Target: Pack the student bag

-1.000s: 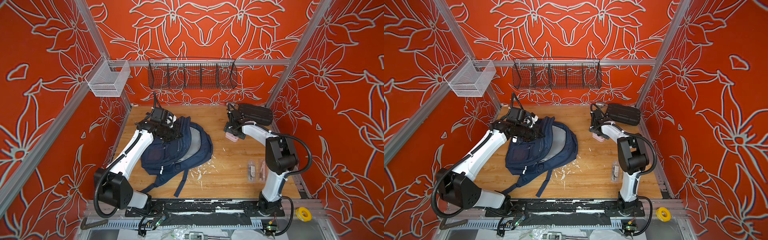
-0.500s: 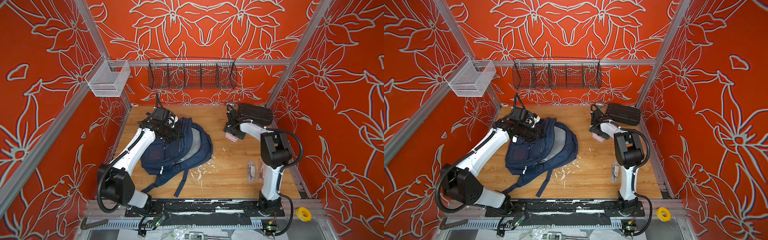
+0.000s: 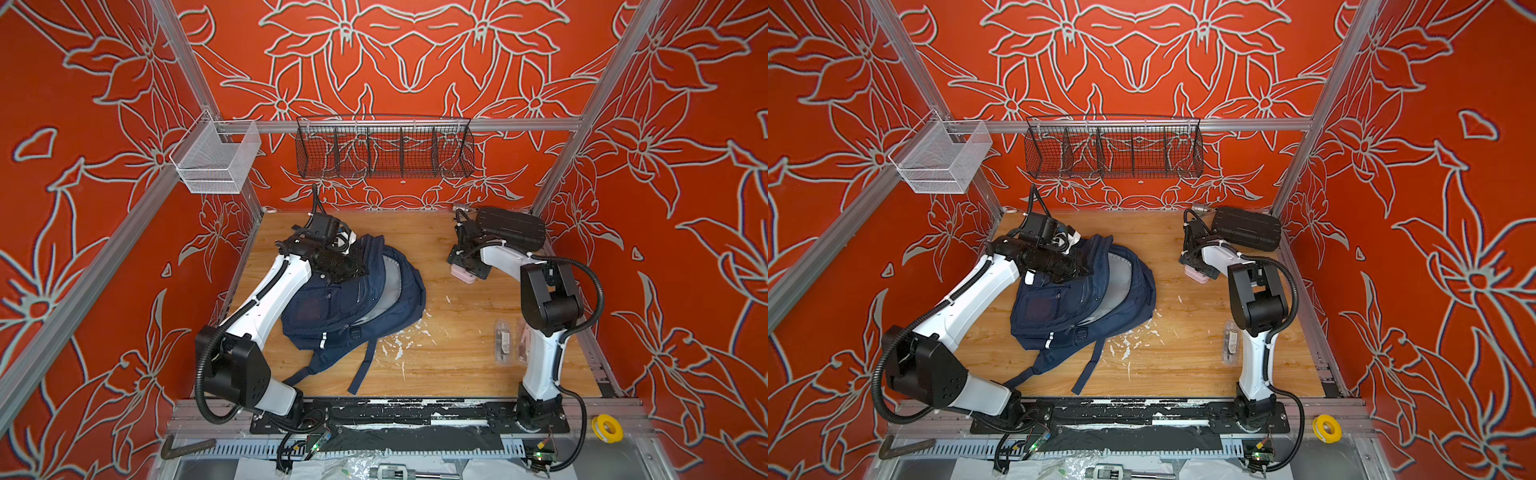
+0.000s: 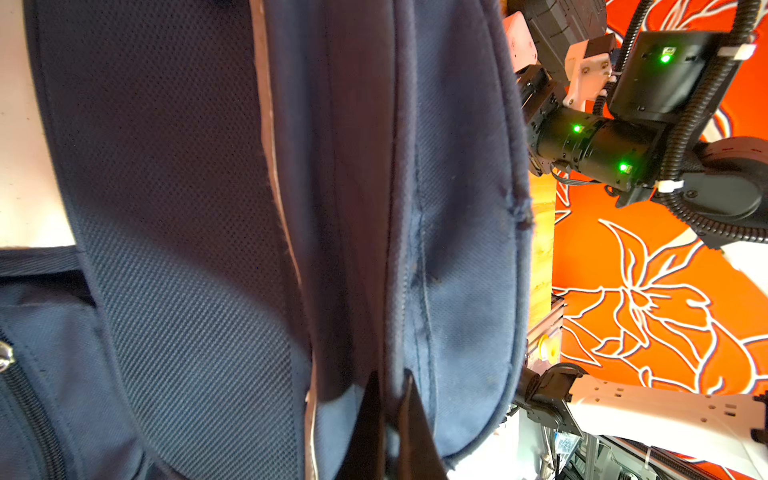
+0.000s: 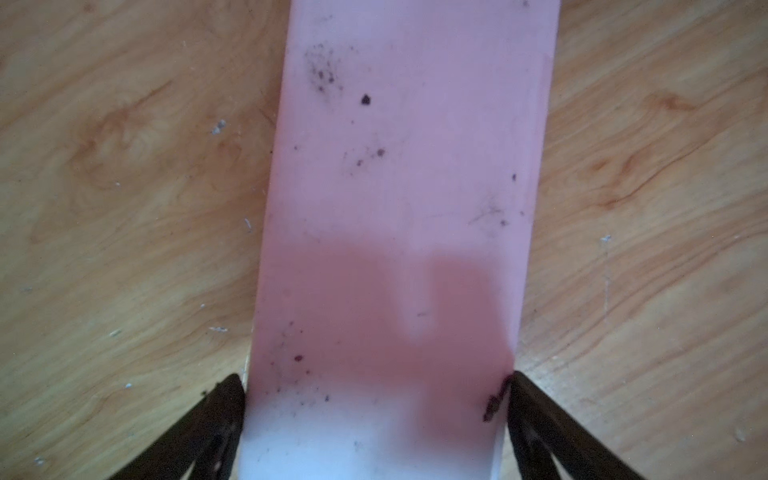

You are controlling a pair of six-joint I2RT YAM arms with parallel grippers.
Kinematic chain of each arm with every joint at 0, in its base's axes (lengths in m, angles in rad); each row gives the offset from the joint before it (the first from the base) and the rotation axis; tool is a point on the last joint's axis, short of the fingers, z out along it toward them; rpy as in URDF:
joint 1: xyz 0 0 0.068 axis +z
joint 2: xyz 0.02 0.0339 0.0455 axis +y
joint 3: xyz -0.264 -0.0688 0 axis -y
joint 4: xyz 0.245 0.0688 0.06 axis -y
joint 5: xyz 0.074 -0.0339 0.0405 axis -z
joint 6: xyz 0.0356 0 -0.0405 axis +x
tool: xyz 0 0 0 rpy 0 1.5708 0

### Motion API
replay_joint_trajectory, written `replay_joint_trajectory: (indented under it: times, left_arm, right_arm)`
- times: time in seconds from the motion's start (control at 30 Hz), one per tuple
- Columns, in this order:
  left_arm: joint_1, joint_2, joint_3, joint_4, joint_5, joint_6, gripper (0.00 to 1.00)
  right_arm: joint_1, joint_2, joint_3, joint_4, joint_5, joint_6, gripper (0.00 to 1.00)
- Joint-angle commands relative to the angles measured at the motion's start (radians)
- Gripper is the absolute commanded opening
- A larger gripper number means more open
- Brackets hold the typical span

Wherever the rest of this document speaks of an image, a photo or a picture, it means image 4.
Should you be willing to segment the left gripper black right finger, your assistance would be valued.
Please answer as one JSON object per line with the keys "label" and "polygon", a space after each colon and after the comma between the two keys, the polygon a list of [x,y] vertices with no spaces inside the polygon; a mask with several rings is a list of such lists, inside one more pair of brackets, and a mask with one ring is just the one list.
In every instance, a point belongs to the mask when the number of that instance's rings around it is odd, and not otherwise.
{"label": "left gripper black right finger", "polygon": [[412,372],[405,370],[404,395],[398,411],[398,478],[446,480]]}

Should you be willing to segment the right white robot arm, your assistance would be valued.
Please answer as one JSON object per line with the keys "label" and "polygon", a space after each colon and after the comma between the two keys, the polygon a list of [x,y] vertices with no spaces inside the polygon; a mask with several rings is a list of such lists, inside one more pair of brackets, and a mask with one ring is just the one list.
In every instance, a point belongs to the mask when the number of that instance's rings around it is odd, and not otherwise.
{"label": "right white robot arm", "polygon": [[767,5],[515,1],[530,171],[556,189],[554,351],[517,397],[554,429],[767,475]]}

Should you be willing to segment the navy blue backpack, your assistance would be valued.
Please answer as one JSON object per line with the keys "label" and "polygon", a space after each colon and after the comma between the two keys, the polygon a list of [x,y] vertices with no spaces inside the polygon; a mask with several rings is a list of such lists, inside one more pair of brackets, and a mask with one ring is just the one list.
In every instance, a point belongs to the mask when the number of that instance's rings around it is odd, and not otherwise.
{"label": "navy blue backpack", "polygon": [[372,372],[445,471],[525,356],[496,1],[5,1],[1,475],[335,479]]}

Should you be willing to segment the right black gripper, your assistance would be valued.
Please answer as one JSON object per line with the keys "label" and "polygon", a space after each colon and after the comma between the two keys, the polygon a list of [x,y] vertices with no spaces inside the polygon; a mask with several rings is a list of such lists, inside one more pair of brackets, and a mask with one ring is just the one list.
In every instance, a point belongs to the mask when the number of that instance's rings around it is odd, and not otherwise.
{"label": "right black gripper", "polygon": [[540,65],[523,68],[517,85],[531,174],[570,186],[600,184],[618,207],[651,199],[659,128],[565,106],[563,85]]}

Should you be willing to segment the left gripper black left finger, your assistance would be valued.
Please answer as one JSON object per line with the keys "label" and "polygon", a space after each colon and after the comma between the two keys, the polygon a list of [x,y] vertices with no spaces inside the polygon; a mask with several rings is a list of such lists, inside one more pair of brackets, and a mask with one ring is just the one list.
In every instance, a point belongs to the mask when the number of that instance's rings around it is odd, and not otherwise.
{"label": "left gripper black left finger", "polygon": [[380,381],[372,372],[336,480],[381,480],[385,470],[385,413]]}

